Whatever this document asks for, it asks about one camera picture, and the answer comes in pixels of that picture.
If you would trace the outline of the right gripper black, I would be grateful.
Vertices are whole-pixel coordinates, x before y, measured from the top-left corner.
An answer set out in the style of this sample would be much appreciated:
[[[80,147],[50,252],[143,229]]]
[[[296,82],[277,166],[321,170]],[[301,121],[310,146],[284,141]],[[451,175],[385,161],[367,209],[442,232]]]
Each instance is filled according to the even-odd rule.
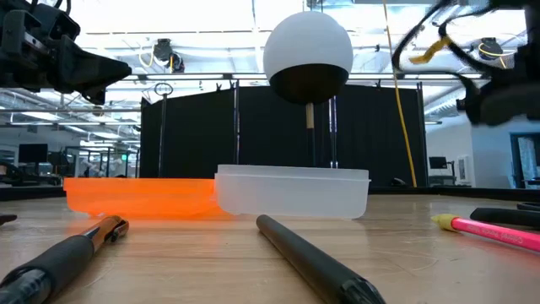
[[[466,95],[457,102],[457,110],[465,113],[472,125],[498,126],[514,117],[540,122],[540,43],[520,46],[513,68],[467,60],[490,78],[479,88],[471,79],[460,77]]]

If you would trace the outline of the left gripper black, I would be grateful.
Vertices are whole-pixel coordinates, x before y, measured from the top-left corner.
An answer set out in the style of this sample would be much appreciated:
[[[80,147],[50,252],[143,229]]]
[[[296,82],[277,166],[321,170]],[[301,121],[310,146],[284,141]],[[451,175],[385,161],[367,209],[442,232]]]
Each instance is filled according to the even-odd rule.
[[[105,104],[105,87],[132,73],[125,62],[82,50],[72,0],[0,0],[0,88],[82,91]]]

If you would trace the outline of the translucent orange box lid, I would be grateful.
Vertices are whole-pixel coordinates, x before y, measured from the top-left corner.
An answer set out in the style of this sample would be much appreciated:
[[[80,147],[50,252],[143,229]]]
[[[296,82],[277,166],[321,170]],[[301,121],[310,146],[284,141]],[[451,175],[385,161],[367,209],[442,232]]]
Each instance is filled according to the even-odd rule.
[[[67,178],[67,206],[89,215],[127,219],[197,219],[228,217],[216,199],[213,179]]]

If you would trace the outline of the pink highlighter yellow cap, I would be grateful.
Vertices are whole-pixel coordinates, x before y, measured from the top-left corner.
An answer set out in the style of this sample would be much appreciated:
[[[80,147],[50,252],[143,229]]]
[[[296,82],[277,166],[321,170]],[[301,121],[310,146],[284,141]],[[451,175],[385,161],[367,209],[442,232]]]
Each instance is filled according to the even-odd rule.
[[[453,214],[438,214],[431,220],[442,230],[466,232],[516,247],[540,252],[540,234],[467,220]]]

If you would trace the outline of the black grip pen metal clip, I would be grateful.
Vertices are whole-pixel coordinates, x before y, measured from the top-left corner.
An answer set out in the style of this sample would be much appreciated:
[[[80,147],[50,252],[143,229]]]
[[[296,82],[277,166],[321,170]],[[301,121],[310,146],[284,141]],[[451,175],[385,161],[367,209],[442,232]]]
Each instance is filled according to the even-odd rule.
[[[11,270],[0,281],[0,304],[46,304],[88,267],[107,242],[125,236],[129,223],[112,215]]]

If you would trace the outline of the translucent white supply box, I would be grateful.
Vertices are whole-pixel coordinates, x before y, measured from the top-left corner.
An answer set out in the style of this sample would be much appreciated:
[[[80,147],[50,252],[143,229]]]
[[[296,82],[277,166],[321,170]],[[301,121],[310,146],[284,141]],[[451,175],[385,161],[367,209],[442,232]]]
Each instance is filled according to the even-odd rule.
[[[355,219],[366,210],[366,170],[220,165],[214,175],[219,207],[230,214]]]

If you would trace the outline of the dark grey marker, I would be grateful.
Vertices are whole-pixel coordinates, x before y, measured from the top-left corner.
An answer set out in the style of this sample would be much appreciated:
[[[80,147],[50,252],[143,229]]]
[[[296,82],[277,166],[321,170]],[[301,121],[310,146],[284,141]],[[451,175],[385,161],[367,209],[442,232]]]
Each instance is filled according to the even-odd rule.
[[[262,214],[256,225],[326,304],[386,304],[367,279],[272,217]]]

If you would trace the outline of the blue framed door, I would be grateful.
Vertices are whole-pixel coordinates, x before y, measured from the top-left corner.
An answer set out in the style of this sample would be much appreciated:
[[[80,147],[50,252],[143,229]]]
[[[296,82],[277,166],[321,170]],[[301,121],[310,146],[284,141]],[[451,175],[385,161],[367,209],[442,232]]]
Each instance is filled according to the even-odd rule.
[[[540,133],[512,133],[510,146],[515,188],[540,190]]]

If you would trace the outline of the large black monitor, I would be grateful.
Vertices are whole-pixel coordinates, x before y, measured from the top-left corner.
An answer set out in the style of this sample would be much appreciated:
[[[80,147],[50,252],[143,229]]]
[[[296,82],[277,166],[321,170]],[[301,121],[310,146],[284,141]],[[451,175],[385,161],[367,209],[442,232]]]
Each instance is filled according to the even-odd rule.
[[[18,161],[20,163],[46,163],[48,144],[20,144]]]

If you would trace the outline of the black curtain partition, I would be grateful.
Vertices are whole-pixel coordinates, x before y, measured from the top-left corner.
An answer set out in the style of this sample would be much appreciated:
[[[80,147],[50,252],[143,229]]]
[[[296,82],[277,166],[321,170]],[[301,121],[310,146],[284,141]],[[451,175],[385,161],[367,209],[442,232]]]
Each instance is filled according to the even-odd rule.
[[[394,177],[428,183],[424,118],[416,89],[347,85],[335,101],[337,163],[362,169],[373,187]],[[314,108],[315,151],[308,148],[305,107],[271,88],[240,88],[239,165],[330,167],[329,101]],[[142,109],[142,177],[159,177],[161,102]],[[163,176],[211,178],[234,164],[234,90],[170,98],[165,120]]]

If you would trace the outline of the chrome pole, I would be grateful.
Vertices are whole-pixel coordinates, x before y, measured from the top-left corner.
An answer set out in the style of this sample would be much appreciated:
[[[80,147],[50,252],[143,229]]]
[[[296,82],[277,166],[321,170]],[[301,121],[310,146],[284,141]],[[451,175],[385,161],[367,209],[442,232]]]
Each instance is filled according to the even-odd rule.
[[[331,168],[338,168],[335,101],[336,101],[335,96],[333,96],[329,100],[329,127],[330,127],[330,145],[331,145],[331,157],[332,157]]]

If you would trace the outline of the white globe lamp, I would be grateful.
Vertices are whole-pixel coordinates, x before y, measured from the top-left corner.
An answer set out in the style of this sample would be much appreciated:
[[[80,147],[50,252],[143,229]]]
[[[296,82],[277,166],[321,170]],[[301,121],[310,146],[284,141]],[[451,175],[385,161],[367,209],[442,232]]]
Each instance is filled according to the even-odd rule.
[[[354,52],[348,32],[330,15],[292,14],[267,38],[263,68],[273,91],[284,100],[320,104],[348,81]]]

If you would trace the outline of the black metal frame rack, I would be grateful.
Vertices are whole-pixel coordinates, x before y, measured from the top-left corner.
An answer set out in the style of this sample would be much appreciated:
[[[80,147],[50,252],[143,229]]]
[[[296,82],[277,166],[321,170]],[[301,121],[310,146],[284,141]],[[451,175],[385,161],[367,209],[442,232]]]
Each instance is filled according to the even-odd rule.
[[[140,150],[116,146],[68,146],[75,177],[139,177]]]

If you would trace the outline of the white wall device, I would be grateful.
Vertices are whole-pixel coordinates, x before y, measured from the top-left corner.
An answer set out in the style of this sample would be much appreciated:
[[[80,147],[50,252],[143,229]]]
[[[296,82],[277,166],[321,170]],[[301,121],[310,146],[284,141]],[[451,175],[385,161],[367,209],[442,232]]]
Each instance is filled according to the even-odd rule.
[[[457,180],[460,183],[470,182],[468,156],[462,155],[457,158]]]

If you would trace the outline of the black curtain frame pole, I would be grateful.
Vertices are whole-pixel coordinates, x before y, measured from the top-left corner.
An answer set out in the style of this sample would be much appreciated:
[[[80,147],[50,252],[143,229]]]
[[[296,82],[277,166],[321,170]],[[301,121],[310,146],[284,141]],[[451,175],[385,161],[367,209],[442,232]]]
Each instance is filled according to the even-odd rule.
[[[234,89],[234,164],[240,163],[240,81],[231,83]]]

